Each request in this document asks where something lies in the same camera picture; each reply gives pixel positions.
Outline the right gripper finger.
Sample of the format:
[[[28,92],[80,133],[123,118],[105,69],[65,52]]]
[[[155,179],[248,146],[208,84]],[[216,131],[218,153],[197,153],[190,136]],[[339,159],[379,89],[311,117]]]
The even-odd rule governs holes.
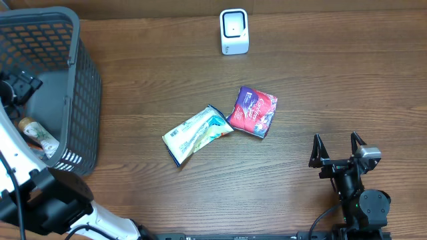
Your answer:
[[[352,155],[354,157],[362,156],[362,146],[366,145],[366,143],[362,140],[362,138],[357,134],[357,132],[353,131],[350,135],[351,146],[352,146]]]
[[[313,149],[308,167],[321,168],[330,163],[330,157],[319,134],[314,135]]]

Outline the white tube with gold cap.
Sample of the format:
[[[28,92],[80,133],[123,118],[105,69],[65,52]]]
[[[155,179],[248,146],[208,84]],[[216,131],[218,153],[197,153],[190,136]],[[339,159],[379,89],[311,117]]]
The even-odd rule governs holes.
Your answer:
[[[25,117],[18,123],[18,128],[26,136],[40,144],[48,159],[52,158],[59,146],[59,142],[40,123],[31,117]]]

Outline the red purple pad package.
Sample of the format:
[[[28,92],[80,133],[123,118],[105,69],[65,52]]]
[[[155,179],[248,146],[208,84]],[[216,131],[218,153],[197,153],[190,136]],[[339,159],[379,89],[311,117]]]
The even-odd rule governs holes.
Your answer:
[[[263,139],[272,124],[277,103],[276,96],[241,86],[227,121],[233,128]]]

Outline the yellow white snack bag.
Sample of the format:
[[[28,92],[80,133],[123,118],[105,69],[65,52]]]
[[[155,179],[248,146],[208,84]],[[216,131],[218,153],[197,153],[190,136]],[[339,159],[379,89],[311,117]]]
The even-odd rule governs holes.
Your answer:
[[[234,128],[224,114],[214,106],[208,105],[163,135],[162,140],[175,164],[180,167],[188,157],[232,131]]]

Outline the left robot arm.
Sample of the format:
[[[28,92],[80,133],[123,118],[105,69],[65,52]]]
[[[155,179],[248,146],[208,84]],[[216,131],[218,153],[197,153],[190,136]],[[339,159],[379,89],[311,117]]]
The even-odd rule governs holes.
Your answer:
[[[42,110],[49,124],[61,126],[59,146],[48,162],[35,156],[1,111],[1,220],[40,235],[67,233],[91,239],[155,239],[143,225],[97,204],[82,176],[96,165],[101,80],[96,71],[42,75],[44,105],[58,103],[53,78],[66,85],[59,110]]]

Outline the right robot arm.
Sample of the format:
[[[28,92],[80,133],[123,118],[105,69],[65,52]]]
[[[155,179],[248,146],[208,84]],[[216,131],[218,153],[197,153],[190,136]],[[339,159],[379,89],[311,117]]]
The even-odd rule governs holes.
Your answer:
[[[329,179],[339,203],[324,211],[311,225],[305,239],[390,239],[384,233],[391,197],[385,191],[365,189],[362,175],[375,169],[382,153],[375,145],[369,145],[357,134],[350,135],[352,154],[347,159],[332,160],[321,137],[314,135],[313,149],[308,166],[319,168],[319,178]],[[314,231],[325,216],[341,209],[344,222],[335,224],[331,231]]]

